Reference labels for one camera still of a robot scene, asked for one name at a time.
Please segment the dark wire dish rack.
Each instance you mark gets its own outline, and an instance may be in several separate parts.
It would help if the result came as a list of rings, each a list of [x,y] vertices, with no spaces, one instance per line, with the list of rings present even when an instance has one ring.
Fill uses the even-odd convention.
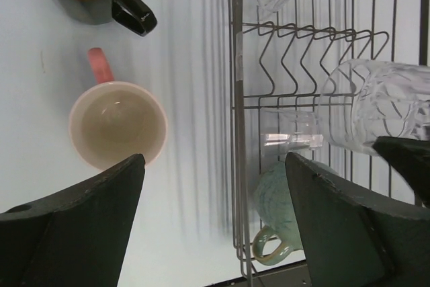
[[[329,143],[315,150],[263,155],[263,108],[309,108],[328,76],[351,59],[427,66],[427,28],[421,0],[289,0],[279,11],[257,0],[229,0],[232,88],[233,244],[241,273],[253,274],[306,262],[304,248],[266,266],[253,255],[263,228],[253,202],[261,174],[288,153],[393,200],[426,208],[404,178],[377,152],[356,153]]]

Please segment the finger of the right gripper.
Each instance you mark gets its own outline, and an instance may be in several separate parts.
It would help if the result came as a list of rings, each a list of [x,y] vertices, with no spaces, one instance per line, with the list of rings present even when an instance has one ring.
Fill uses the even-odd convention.
[[[404,178],[428,208],[429,141],[380,136],[372,148]]]

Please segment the pink ceramic mug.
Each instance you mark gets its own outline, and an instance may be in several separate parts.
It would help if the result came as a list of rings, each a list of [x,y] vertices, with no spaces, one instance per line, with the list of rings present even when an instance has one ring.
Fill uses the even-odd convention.
[[[167,116],[156,97],[134,83],[117,81],[101,48],[87,52],[97,84],[81,94],[69,114],[69,135],[80,158],[105,170],[133,154],[150,165],[168,135]]]

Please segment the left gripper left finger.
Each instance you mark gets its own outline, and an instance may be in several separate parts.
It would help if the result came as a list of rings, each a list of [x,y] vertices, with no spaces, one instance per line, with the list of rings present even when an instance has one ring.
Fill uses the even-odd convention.
[[[1,285],[117,286],[144,175],[135,154],[1,213]]]

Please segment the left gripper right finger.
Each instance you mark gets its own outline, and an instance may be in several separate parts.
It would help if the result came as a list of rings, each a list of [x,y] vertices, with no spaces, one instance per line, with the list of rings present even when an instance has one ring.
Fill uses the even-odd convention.
[[[285,168],[313,286],[428,286],[429,209],[290,152]]]

